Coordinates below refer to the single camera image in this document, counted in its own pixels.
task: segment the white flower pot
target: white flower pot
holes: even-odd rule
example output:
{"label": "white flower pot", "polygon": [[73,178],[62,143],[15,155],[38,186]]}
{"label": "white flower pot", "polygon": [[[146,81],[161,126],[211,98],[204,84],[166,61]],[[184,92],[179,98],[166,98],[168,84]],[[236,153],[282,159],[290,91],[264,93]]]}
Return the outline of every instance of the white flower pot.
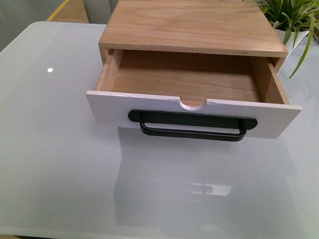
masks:
{"label": "white flower pot", "polygon": [[[277,35],[279,36],[279,38],[283,41],[284,40],[284,37],[285,37],[285,31],[282,31],[282,30],[277,30],[275,29],[275,32],[277,33]],[[298,34],[298,37],[297,37],[297,40],[296,40],[296,43],[295,43],[295,47],[299,44],[299,42],[305,37],[307,36],[309,33],[309,31],[301,31],[299,32]],[[294,38],[295,38],[295,32],[292,32],[291,33],[291,36],[286,44],[286,48],[288,49],[288,56],[292,53],[292,51],[295,49],[295,47],[293,47],[294,45]]]}

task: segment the wooden drawer box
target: wooden drawer box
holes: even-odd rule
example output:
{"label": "wooden drawer box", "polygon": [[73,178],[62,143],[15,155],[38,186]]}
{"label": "wooden drawer box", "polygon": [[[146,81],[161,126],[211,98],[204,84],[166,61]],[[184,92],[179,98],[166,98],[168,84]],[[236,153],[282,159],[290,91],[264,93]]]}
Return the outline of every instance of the wooden drawer box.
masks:
{"label": "wooden drawer box", "polygon": [[[250,20],[259,26],[247,30]],[[194,126],[205,116],[226,117],[211,127],[248,118],[247,136],[277,138],[301,111],[277,76],[287,50],[254,3],[120,0],[99,46],[104,67],[87,98],[100,125],[143,128],[131,110],[173,112]],[[178,124],[170,117],[151,122]]]}

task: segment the wooden floor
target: wooden floor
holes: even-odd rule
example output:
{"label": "wooden floor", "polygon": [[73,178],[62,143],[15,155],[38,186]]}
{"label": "wooden floor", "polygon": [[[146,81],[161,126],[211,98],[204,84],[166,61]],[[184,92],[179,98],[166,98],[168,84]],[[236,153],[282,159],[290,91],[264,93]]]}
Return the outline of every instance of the wooden floor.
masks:
{"label": "wooden floor", "polygon": [[9,235],[0,235],[0,239],[19,239],[14,236],[9,236]]}
{"label": "wooden floor", "polygon": [[50,21],[89,23],[83,0],[65,0],[51,17]]}

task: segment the wooden box top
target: wooden box top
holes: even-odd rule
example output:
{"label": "wooden box top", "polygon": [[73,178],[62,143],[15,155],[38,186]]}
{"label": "wooden box top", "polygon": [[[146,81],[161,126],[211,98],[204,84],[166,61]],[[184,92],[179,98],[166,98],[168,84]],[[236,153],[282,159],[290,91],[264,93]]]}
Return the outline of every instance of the wooden box top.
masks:
{"label": "wooden box top", "polygon": [[244,1],[120,0],[99,47],[287,56],[259,7]]}

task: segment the black metal handle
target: black metal handle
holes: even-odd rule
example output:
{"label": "black metal handle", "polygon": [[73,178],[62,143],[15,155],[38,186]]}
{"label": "black metal handle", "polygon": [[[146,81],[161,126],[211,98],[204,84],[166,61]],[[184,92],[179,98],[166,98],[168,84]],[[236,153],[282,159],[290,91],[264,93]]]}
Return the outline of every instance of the black metal handle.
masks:
{"label": "black metal handle", "polygon": [[[147,135],[181,138],[199,138],[222,141],[240,141],[245,136],[247,129],[252,129],[257,125],[257,120],[252,118],[214,116],[206,114],[192,114],[165,111],[132,110],[129,113],[129,119],[133,122],[140,122],[141,131]],[[146,126],[145,123],[147,122],[188,126],[230,128],[238,129],[239,133],[153,128]]]}

